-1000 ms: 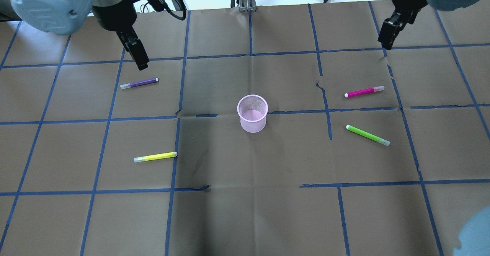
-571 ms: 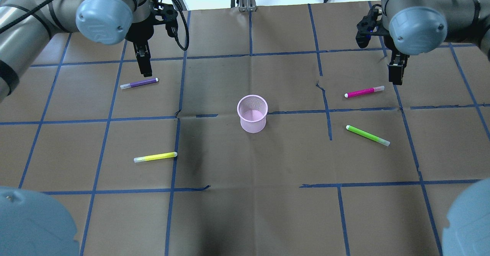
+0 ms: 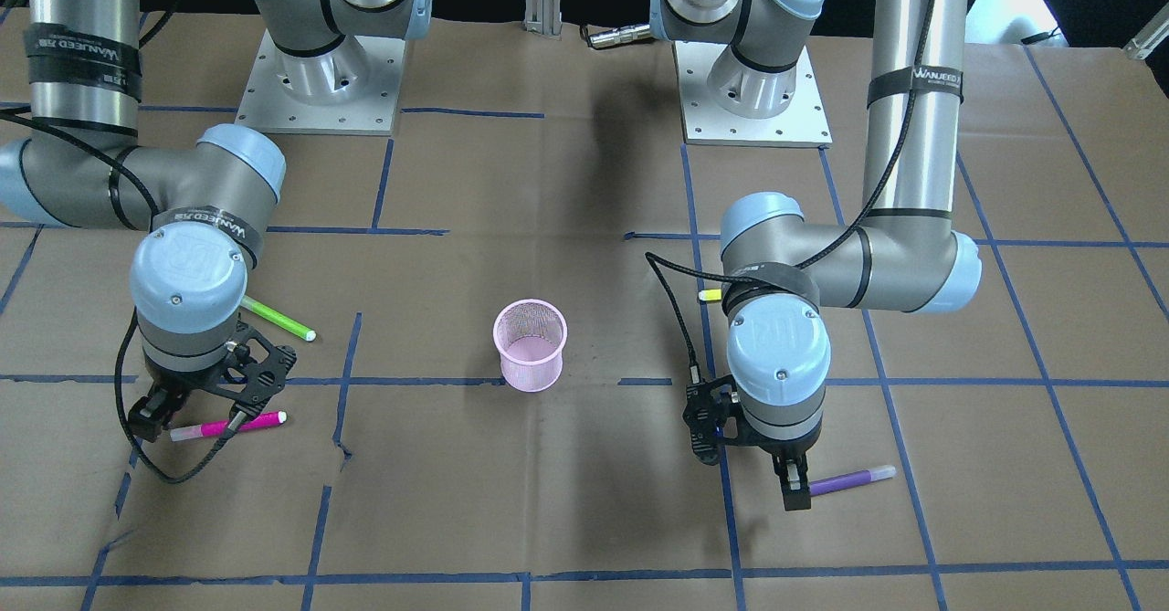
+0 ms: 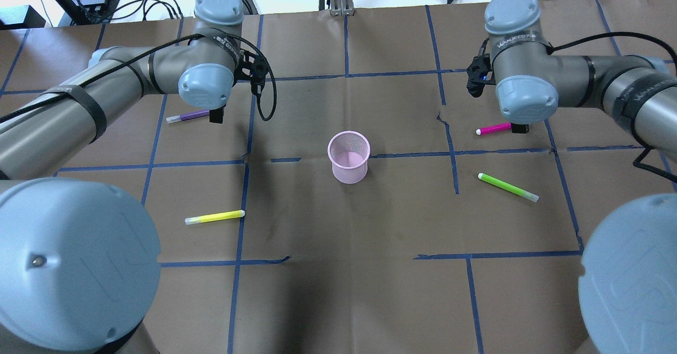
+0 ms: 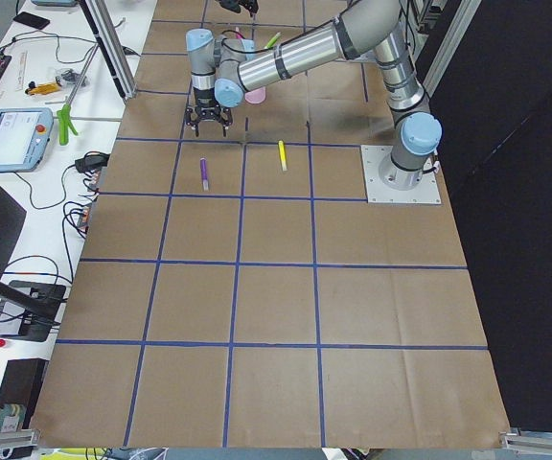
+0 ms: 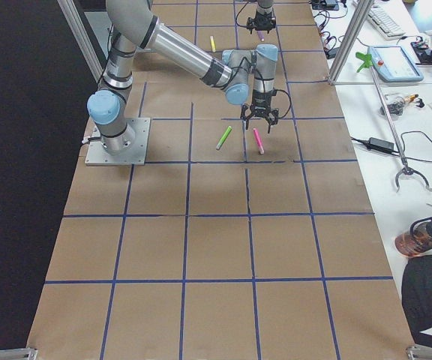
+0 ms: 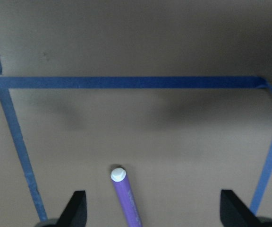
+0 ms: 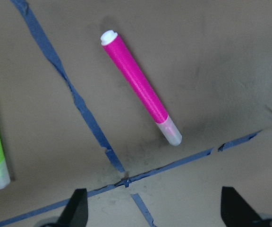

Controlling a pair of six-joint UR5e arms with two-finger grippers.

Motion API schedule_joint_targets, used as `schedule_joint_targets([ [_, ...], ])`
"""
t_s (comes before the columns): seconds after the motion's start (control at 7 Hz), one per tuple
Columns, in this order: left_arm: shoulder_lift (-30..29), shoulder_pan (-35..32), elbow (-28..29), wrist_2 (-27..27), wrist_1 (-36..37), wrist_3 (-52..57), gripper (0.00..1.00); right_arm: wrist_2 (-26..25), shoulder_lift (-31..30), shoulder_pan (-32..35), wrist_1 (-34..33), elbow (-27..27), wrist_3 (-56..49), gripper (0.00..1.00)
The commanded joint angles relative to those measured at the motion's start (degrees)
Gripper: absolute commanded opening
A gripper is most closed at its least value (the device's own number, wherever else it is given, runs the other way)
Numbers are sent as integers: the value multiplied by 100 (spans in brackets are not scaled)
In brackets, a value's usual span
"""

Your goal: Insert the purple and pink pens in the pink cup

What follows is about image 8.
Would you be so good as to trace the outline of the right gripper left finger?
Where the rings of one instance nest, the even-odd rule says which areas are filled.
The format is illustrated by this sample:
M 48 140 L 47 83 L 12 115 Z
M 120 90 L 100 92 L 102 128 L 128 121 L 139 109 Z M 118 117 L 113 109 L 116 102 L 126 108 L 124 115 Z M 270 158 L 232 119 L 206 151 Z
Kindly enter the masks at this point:
M 57 227 L 85 227 L 88 222 L 87 189 L 76 189 L 56 222 Z

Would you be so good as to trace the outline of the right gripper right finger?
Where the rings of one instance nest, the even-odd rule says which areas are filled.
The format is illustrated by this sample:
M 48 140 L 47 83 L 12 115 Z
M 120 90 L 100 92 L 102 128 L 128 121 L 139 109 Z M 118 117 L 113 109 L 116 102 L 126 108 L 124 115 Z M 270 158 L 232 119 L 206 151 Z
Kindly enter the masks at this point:
M 227 227 L 252 227 L 262 218 L 233 187 L 222 187 L 221 218 Z

